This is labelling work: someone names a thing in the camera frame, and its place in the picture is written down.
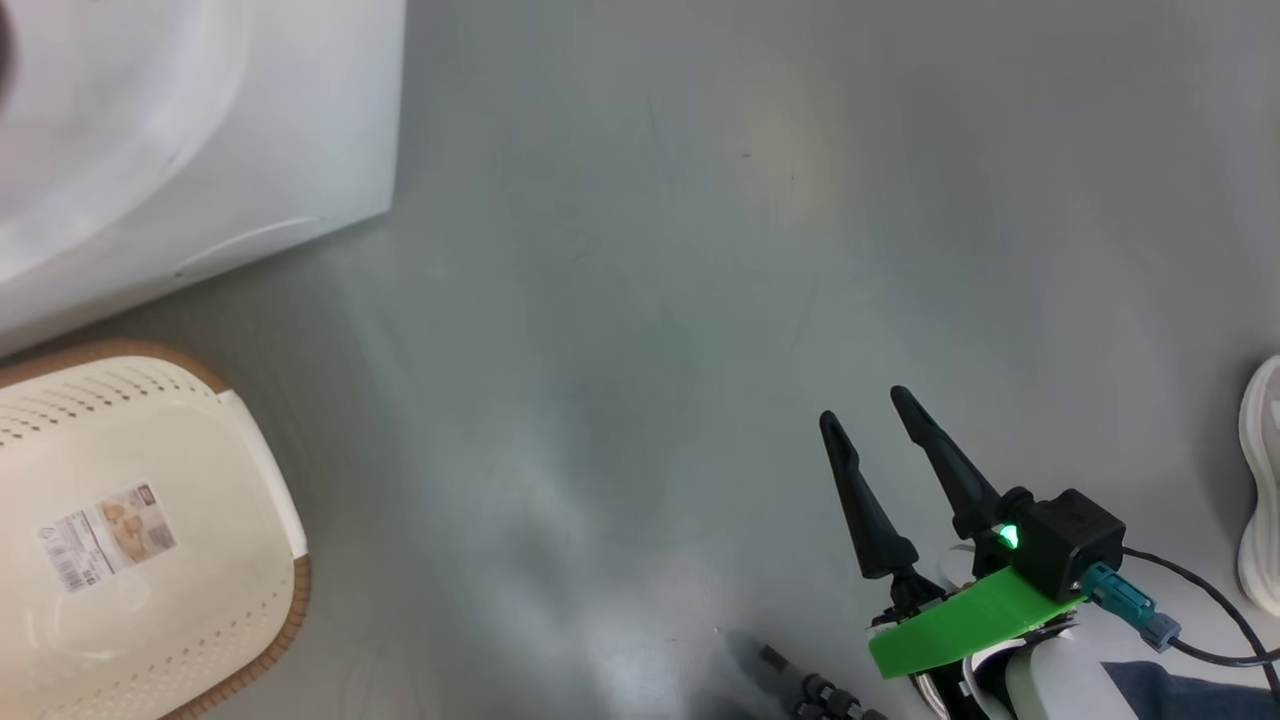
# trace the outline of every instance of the cream plastic basket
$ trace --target cream plastic basket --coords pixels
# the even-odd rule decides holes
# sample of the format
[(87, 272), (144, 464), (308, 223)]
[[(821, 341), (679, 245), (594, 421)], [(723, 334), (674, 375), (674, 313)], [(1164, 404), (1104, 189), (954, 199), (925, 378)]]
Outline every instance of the cream plastic basket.
[(0, 717), (196, 717), (306, 615), (266, 441), (200, 363), (110, 342), (0, 370)]

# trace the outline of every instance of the black cable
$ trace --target black cable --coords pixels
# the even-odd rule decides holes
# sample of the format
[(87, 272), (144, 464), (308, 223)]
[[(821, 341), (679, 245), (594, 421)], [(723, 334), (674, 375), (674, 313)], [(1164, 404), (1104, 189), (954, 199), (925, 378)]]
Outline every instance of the black cable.
[(1258, 634), (1253, 632), (1253, 626), (1249, 625), (1249, 621), (1244, 619), (1244, 615), (1240, 614), (1240, 610), (1235, 607), (1235, 605), (1230, 600), (1228, 600), (1221, 591), (1210, 584), (1210, 582), (1206, 580), (1204, 578), (1201, 578), (1199, 575), (1192, 573), (1187, 568), (1183, 568), (1176, 562), (1165, 560), (1158, 555), (1142, 552), (1140, 550), (1134, 550), (1132, 547), (1124, 548), (1124, 553), (1128, 555), (1129, 557), (1137, 557), (1138, 560), (1146, 560), (1147, 562), (1160, 565), (1161, 568), (1181, 577), (1188, 583), (1208, 593), (1208, 596), (1213, 598), (1213, 602), (1217, 602), (1220, 606), (1222, 606), (1222, 610), (1225, 610), (1226, 614), (1230, 615), (1231, 620), (1235, 620), (1235, 624), (1240, 628), (1240, 633), (1244, 634), (1244, 639), (1249, 641), (1249, 647), (1253, 648), (1253, 652), (1258, 655), (1253, 657), (1225, 657), (1221, 655), (1213, 655), (1211, 652), (1204, 652), (1203, 650), (1189, 646), (1178, 638), (1170, 641), (1169, 644), (1172, 648), (1178, 650), (1184, 655), (1194, 657), (1196, 660), (1212, 662), (1213, 665), (1224, 665), (1226, 667), (1256, 667), (1258, 665), (1262, 665), (1263, 666), (1262, 671), (1267, 676), (1267, 687), (1271, 688), (1271, 698), (1275, 700), (1277, 703), (1280, 703), (1280, 676), (1276, 675), (1276, 669), (1274, 665), (1271, 665), (1271, 662), (1274, 662), (1275, 660), (1280, 660), (1280, 650), (1267, 651), (1267, 647), (1262, 644), (1262, 639), (1258, 638)]
[(1169, 647), (1189, 655), (1196, 660), (1203, 660), (1204, 662), (1212, 662), (1213, 665), (1221, 665), (1222, 667), (1257, 667), (1258, 665), (1270, 666), (1271, 662), (1280, 660), (1280, 648), (1263, 652), (1262, 655), (1253, 655), (1251, 657), (1229, 657), (1226, 655), (1204, 652), (1203, 650), (1189, 646), (1178, 638), (1169, 641)]

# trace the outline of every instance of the white sneaker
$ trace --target white sneaker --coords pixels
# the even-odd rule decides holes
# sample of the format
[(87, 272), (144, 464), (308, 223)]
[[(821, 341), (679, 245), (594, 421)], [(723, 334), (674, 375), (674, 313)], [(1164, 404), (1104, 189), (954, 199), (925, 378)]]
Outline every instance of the white sneaker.
[(1240, 448), (1258, 484), (1258, 505), (1240, 538), (1236, 570), (1244, 594), (1280, 616), (1280, 356), (1263, 363), (1244, 391)]

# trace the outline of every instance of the shoe sole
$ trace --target shoe sole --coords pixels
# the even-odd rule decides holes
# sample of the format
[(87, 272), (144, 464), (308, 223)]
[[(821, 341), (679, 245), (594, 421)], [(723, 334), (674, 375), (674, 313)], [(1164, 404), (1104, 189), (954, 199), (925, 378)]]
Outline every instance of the shoe sole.
[(1240, 402), (1240, 450), (1244, 451), (1244, 460), (1258, 486), (1258, 503), (1244, 528), (1236, 556), (1236, 574), (1244, 594), (1275, 616), (1280, 616), (1280, 596), (1272, 588), (1280, 578), (1271, 569), (1280, 566), (1280, 559), (1276, 557), (1280, 553), (1280, 538), (1276, 536), (1280, 507), (1276, 505), (1275, 470), (1262, 442), (1262, 423), (1271, 418), (1271, 411), (1266, 407), (1267, 384), (1277, 372), (1280, 356), (1263, 363), (1249, 380), (1244, 401)]

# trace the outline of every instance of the gray metal surface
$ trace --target gray metal surface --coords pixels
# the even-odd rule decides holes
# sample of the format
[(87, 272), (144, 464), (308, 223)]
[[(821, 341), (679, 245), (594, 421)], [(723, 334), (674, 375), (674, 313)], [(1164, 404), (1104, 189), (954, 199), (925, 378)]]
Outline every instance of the gray metal surface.
[(933, 566), (895, 383), (997, 487), (1073, 484), (1239, 598), (1280, 5), (411, 5), (396, 209), (87, 333), (221, 368), (311, 538), (306, 630), (216, 717), (759, 716), (730, 630), (918, 717), (817, 428)]

